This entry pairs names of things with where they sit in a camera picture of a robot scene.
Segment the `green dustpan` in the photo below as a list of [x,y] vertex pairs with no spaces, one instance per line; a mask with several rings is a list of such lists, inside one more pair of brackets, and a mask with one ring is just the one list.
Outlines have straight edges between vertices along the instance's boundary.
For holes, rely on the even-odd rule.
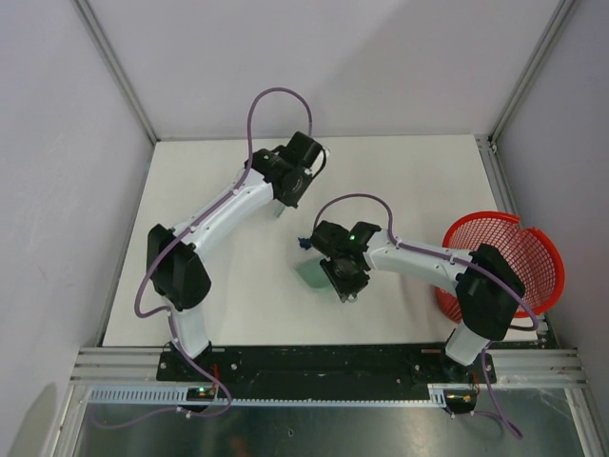
[[327,293],[334,290],[322,269],[321,261],[323,259],[323,257],[313,257],[299,262],[293,267],[300,280],[309,289],[317,293]]

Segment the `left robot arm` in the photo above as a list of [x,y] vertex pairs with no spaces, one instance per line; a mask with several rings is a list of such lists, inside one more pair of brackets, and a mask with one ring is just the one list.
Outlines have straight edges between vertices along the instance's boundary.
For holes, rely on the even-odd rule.
[[296,208],[313,180],[324,170],[329,151],[312,137],[296,132],[285,145],[259,149],[221,194],[184,222],[158,224],[147,235],[147,278],[163,297],[175,344],[182,349],[176,367],[187,379],[204,378],[210,340],[203,302],[212,281],[205,259],[246,217],[277,201]]

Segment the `green hand brush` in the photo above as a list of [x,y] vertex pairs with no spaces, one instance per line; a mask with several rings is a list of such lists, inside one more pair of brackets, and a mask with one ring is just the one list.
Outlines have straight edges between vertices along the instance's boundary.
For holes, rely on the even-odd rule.
[[286,206],[282,203],[278,203],[273,211],[273,217],[279,219],[284,213]]

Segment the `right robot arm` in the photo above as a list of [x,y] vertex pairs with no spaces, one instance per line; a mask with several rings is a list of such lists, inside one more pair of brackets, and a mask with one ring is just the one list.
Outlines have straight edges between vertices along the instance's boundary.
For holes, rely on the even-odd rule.
[[357,298],[371,270],[410,275],[456,297],[462,320],[439,358],[440,373],[450,382],[462,381],[489,343],[505,337],[525,294],[518,274],[486,244],[473,251],[406,245],[377,225],[359,222],[346,229],[327,221],[313,229],[310,242],[343,302]]

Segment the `blue paper scrap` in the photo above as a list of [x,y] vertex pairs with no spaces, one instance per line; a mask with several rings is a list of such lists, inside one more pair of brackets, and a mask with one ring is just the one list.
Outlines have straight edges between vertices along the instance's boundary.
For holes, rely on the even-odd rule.
[[298,244],[301,249],[309,250],[312,248],[311,242],[309,238],[306,237],[298,237]]

